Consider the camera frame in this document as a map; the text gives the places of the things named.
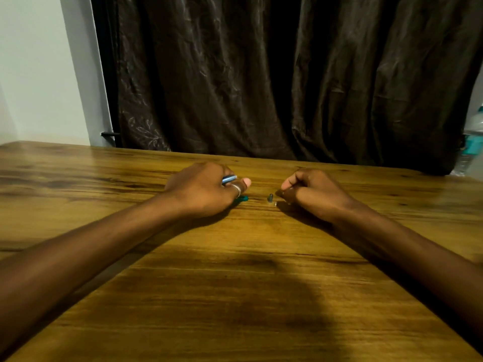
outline forearm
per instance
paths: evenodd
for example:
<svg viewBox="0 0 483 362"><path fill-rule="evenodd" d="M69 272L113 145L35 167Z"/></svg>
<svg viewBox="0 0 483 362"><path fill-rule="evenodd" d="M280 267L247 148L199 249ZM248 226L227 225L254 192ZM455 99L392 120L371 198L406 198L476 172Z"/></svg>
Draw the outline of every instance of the forearm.
<svg viewBox="0 0 483 362"><path fill-rule="evenodd" d="M341 216L335 225L350 227L379 248L483 339L483 271L479 267L364 205Z"/></svg>
<svg viewBox="0 0 483 362"><path fill-rule="evenodd" d="M182 216L177 200L161 194L0 262L0 351L67 294Z"/></svg>

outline small metal part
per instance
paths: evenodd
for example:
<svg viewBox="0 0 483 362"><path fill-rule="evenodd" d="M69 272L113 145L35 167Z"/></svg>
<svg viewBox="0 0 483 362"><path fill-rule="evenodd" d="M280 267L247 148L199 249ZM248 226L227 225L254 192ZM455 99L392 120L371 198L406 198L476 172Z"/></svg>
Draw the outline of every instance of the small metal part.
<svg viewBox="0 0 483 362"><path fill-rule="evenodd" d="M221 179L221 184L222 184L222 185L225 185L226 183L229 183L229 182L234 181L236 178L237 178L237 176L236 176L236 175L227 175L227 176L224 176L224 177Z"/></svg>

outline bottle label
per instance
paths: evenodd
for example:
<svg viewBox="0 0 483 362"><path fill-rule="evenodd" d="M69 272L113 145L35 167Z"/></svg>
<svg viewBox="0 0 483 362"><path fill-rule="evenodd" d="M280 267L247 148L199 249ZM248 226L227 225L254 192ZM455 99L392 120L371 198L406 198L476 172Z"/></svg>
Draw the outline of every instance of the bottle label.
<svg viewBox="0 0 483 362"><path fill-rule="evenodd" d="M463 155L478 155L483 148L483 136L469 134L466 136L466 146Z"/></svg>

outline wooden table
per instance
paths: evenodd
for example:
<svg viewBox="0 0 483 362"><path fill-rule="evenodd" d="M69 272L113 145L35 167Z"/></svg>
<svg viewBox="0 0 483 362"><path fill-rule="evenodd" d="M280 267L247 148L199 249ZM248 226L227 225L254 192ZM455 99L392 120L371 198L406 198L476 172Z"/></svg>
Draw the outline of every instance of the wooden table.
<svg viewBox="0 0 483 362"><path fill-rule="evenodd" d="M179 224L137 247L9 361L482 360L310 216L266 200L297 168L320 168L376 210L481 261L483 183L471 179L16 142L0 146L2 256L145 200L206 160L250 177L250 200L220 221Z"/></svg>

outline dark brown curtain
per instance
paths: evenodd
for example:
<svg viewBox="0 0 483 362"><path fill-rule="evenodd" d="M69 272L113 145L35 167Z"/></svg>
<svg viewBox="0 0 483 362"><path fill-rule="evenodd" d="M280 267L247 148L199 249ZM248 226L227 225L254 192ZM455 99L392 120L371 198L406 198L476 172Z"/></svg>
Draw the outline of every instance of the dark brown curtain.
<svg viewBox="0 0 483 362"><path fill-rule="evenodd" d="M127 147L453 168L483 0L116 0Z"/></svg>

